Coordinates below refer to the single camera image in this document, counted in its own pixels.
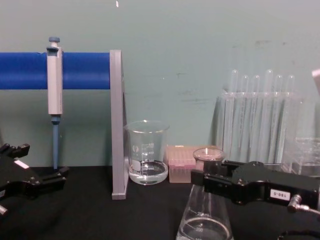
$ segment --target glass beaker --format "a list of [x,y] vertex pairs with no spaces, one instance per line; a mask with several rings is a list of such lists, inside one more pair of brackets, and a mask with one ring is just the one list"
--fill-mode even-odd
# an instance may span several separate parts
[[[198,170],[215,173],[220,170],[225,154],[217,148],[205,147],[196,150],[193,156]],[[232,239],[225,198],[205,192],[203,186],[193,185],[176,240]]]
[[142,185],[162,182],[168,176],[164,154],[169,125],[155,120],[135,121],[124,126],[128,133],[129,177]]

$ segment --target erlenmeyer flask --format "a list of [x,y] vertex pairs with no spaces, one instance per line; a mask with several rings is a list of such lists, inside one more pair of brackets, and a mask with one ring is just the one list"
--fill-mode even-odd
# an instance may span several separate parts
[[[219,171],[218,162],[225,154],[216,148],[201,148],[193,154],[199,170]],[[176,240],[232,240],[225,198],[193,185]]]

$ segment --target black tablecloth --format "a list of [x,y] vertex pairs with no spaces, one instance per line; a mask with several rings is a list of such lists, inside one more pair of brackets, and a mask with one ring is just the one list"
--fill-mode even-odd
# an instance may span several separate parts
[[[111,167],[72,167],[63,191],[1,202],[10,213],[0,219],[0,240],[174,240],[190,190],[190,184],[167,180],[151,186],[130,182],[127,199],[112,200]],[[226,202],[235,240],[275,240],[286,230],[320,230],[308,213],[290,214],[263,202]]]

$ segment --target clear liquid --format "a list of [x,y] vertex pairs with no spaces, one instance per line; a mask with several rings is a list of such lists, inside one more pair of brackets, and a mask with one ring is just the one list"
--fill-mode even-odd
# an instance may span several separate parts
[[162,161],[144,161],[141,164],[141,174],[129,168],[129,177],[132,181],[142,185],[158,184],[168,176],[168,166]]
[[228,228],[209,217],[195,217],[179,228],[176,240],[232,240]]

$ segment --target green wall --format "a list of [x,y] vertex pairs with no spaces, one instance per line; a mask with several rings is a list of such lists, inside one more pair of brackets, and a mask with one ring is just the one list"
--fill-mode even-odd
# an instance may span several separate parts
[[[168,143],[211,141],[216,97],[232,69],[296,76],[312,117],[319,109],[311,71],[320,68],[318,0],[2,0],[0,51],[45,52],[58,36],[65,52],[123,51],[128,121],[170,124]],[[65,91],[61,161],[109,164],[107,91]],[[30,143],[25,162],[51,164],[45,91],[0,91],[1,140]]]

